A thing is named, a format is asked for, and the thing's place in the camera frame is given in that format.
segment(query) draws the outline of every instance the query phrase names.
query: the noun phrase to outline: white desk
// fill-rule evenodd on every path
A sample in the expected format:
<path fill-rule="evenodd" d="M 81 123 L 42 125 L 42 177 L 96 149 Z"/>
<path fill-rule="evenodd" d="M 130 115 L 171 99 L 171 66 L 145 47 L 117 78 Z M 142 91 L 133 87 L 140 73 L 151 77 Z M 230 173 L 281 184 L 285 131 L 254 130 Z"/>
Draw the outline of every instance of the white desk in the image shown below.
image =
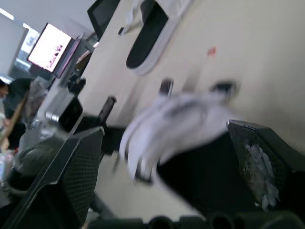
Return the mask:
<path fill-rule="evenodd" d="M 80 100 L 87 112 L 97 114 L 114 95 L 118 102 L 109 123 L 126 124 L 155 99 L 162 78 L 174 79 L 174 92 L 186 83 L 204 91 L 221 79 L 235 79 L 241 87 L 230 105 L 246 120 L 269 126 L 305 149 L 305 1 L 195 0 L 155 68 L 142 78 L 126 68 L 140 29 L 117 35 L 131 3 L 121 1 L 84 72 Z M 207 58 L 213 46 L 216 56 Z M 97 190 L 120 217 L 189 212 L 157 188 L 134 188 L 123 166 L 116 175 L 109 167 L 102 163 L 105 174 Z"/>

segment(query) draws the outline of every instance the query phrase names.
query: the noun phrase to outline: person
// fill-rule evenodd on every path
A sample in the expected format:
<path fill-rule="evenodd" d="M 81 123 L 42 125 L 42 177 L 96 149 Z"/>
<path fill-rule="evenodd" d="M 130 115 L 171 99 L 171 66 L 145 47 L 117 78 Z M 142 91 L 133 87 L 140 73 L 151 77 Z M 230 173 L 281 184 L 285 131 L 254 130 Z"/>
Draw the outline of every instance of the person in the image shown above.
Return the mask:
<path fill-rule="evenodd" d="M 26 92 L 30 89 L 32 79 L 20 78 L 14 80 L 10 84 L 4 83 L 0 79 L 0 98 L 3 100 L 5 119 L 3 120 L 4 127 L 8 127 L 11 123 L 14 111 L 18 104 L 23 100 Z M 25 132 L 25 125 L 21 122 L 17 122 L 12 130 L 12 133 L 8 137 L 10 142 L 9 149 L 17 148 L 19 140 Z"/>

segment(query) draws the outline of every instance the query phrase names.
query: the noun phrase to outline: window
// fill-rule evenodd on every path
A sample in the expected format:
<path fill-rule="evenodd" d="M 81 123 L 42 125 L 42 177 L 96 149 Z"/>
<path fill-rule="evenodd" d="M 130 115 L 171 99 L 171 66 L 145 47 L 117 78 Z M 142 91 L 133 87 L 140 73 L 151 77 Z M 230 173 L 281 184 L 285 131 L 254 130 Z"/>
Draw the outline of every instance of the window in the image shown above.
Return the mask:
<path fill-rule="evenodd" d="M 5 10 L 3 10 L 1 8 L 0 8 L 0 13 L 3 14 L 4 16 L 8 17 L 11 20 L 14 20 L 17 24 L 23 26 L 24 28 L 29 29 L 29 32 L 28 32 L 27 36 L 25 37 L 25 40 L 21 46 L 21 49 L 20 49 L 18 56 L 16 58 L 16 61 L 15 61 L 15 66 L 28 72 L 30 70 L 31 63 L 27 62 L 27 58 L 28 58 L 28 55 L 31 52 L 34 44 L 36 43 L 37 39 L 39 38 L 40 34 L 36 30 L 32 29 L 29 25 L 22 23 L 20 20 L 14 18 L 13 15 L 11 15 L 10 13 L 6 12 Z"/>

